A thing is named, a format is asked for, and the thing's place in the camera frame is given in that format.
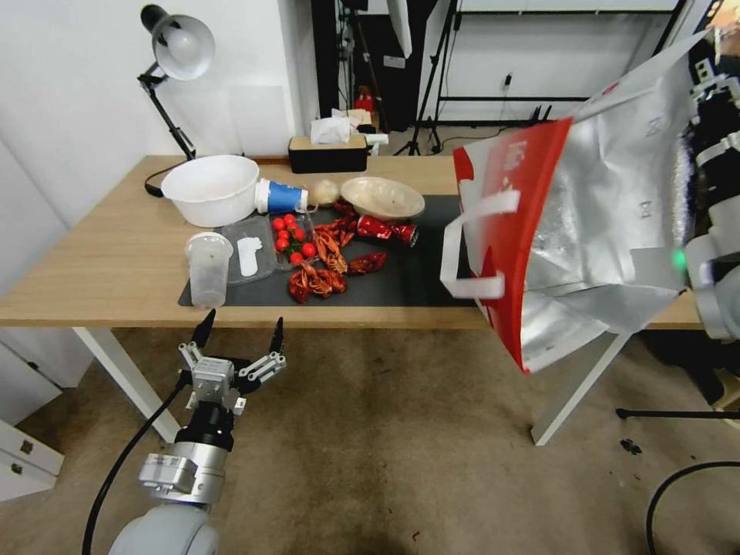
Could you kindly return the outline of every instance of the tissue box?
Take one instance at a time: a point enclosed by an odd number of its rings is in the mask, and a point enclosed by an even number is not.
[[[348,143],[314,145],[306,136],[295,136],[288,145],[288,159],[293,173],[365,171],[368,142],[364,135],[352,135]]]

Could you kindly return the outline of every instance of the lamp shade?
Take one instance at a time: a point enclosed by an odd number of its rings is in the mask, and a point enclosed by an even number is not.
[[[214,58],[215,41],[208,27],[187,15],[170,15],[158,5],[141,10],[141,22],[152,34],[157,65],[168,76],[190,81],[202,76]]]

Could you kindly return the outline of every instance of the beige bowl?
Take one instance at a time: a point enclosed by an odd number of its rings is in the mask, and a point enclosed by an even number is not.
[[[408,185],[384,177],[356,177],[341,185],[341,195],[360,214],[379,220],[405,220],[424,211],[424,197]]]

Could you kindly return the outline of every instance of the white table leg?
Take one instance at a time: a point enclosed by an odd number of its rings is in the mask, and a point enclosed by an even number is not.
[[[113,333],[105,328],[73,329],[133,404],[149,418],[162,405],[162,400]],[[154,421],[154,429],[159,432],[162,439],[172,443],[175,441],[175,435],[180,430],[180,426],[172,413],[166,410]]]
[[[532,438],[537,446],[543,446],[553,434],[565,422],[568,415],[576,408],[580,400],[586,395],[591,386],[607,369],[607,366],[614,360],[621,351],[624,344],[631,337],[630,334],[613,335],[605,334],[611,337],[598,338],[595,341],[606,341],[606,349],[603,350],[596,360],[596,363],[579,364],[574,369],[565,386],[557,393],[557,397],[547,406],[544,413],[532,426]]]

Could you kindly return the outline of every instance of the green light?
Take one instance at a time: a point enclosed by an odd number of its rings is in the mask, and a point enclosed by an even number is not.
[[[673,267],[676,268],[676,270],[686,271],[686,255],[684,254],[684,251],[682,249],[678,248],[673,251],[671,262],[673,263]]]

